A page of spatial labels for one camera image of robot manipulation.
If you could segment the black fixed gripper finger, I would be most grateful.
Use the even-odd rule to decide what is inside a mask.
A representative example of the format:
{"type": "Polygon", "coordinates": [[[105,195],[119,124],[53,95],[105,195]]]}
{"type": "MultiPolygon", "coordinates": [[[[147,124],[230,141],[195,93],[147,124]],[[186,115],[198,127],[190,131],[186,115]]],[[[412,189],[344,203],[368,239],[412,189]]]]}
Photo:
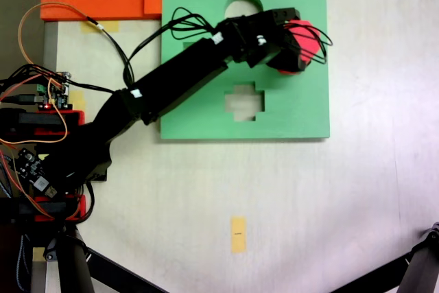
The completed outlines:
{"type": "Polygon", "coordinates": [[[278,8],[272,10],[272,21],[275,26],[282,26],[291,21],[300,20],[300,12],[296,8],[278,8]]]}

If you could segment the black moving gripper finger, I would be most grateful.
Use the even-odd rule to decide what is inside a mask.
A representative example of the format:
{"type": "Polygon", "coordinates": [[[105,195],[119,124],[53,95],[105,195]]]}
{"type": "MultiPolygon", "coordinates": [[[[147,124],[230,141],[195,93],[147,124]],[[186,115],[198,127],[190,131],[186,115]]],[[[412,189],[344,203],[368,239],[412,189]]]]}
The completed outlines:
{"type": "Polygon", "coordinates": [[[289,30],[283,30],[276,40],[276,46],[279,51],[268,62],[269,67],[286,73],[300,73],[306,69],[307,63],[301,57],[302,47],[289,30]]]}

